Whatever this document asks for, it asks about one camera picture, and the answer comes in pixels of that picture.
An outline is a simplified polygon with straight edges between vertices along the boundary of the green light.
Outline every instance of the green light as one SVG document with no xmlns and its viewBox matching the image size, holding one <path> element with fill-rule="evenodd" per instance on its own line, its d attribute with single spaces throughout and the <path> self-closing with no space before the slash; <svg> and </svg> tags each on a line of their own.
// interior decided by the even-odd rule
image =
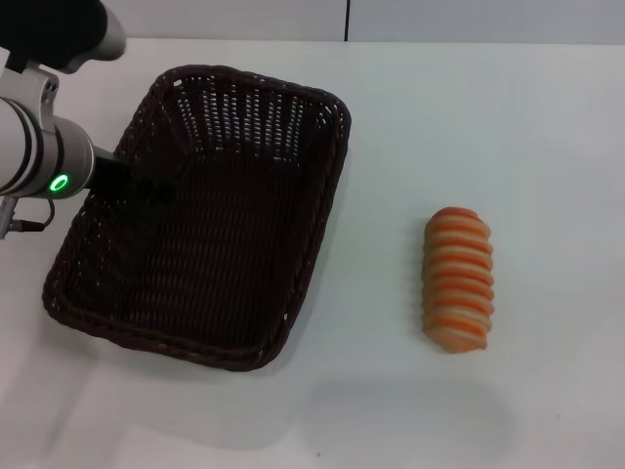
<svg viewBox="0 0 625 469">
<path fill-rule="evenodd" d="M 54 179 L 54 181 L 52 183 L 50 183 L 50 191 L 58 192 L 62 188 L 67 186 L 68 182 L 69 182 L 69 178 L 67 177 L 67 175 L 66 174 L 60 174 L 59 176 L 57 176 Z"/>
</svg>

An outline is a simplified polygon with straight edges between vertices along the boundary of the striped bread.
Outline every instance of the striped bread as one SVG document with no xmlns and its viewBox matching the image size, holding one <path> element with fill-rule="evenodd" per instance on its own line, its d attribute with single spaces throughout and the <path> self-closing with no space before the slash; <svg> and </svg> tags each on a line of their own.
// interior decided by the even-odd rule
<svg viewBox="0 0 625 469">
<path fill-rule="evenodd" d="M 426 226 L 423 330 L 450 353 L 486 348 L 494 294 L 490 228 L 466 208 L 440 210 Z"/>
</svg>

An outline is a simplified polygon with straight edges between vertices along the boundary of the brown wicker basket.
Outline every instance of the brown wicker basket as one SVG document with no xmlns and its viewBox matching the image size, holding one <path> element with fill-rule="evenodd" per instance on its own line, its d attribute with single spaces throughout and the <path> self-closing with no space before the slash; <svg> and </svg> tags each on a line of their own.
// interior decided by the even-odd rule
<svg viewBox="0 0 625 469">
<path fill-rule="evenodd" d="M 351 118 L 324 91 L 224 66 L 169 70 L 93 190 L 43 290 L 55 320 L 122 347 L 245 371 L 306 295 Z"/>
</svg>

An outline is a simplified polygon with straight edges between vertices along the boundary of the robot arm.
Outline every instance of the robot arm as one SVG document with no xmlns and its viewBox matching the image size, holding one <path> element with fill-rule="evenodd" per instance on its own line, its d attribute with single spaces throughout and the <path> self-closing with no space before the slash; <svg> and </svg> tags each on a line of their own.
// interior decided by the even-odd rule
<svg viewBox="0 0 625 469">
<path fill-rule="evenodd" d="M 121 57 L 125 35 L 117 18 L 99 0 L 10 3 L 0 27 L 0 47 L 10 51 L 0 76 L 0 239 L 47 226 L 14 221 L 19 198 L 67 198 L 101 182 L 111 168 L 127 173 L 80 126 L 54 116 L 59 79 L 39 68 L 72 73 L 87 60 Z"/>
</svg>

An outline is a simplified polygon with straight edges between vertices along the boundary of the white table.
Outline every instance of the white table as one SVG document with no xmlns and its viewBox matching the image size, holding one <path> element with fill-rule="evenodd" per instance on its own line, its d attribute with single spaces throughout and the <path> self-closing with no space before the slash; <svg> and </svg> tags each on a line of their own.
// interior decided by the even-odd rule
<svg viewBox="0 0 625 469">
<path fill-rule="evenodd" d="M 192 63 L 352 112 L 291 338 L 234 374 L 56 324 L 41 285 L 82 197 L 60 203 L 0 244 L 0 468 L 624 467 L 624 47 L 136 39 L 63 76 L 57 112 L 113 149 L 153 79 Z M 421 231 L 445 205 L 493 232 L 484 352 L 418 331 Z"/>
</svg>

